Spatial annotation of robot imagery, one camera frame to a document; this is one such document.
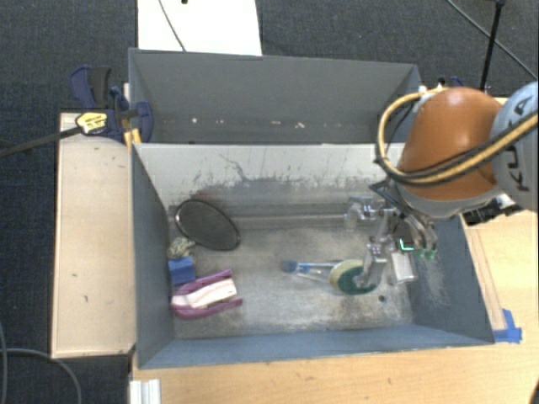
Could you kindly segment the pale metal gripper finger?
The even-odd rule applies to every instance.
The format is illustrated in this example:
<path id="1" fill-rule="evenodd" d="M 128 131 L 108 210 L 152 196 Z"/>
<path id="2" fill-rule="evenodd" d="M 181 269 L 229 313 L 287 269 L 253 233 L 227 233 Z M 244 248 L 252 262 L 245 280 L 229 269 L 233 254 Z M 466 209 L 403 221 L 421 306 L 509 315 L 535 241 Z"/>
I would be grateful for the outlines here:
<path id="1" fill-rule="evenodd" d="M 413 283 L 418 279 L 412 258 L 407 252 L 393 252 L 391 259 L 390 278 L 393 285 Z"/>
<path id="2" fill-rule="evenodd" d="M 369 244 L 361 274 L 356 278 L 359 289 L 375 289 L 382 281 L 387 255 L 381 243 Z"/>

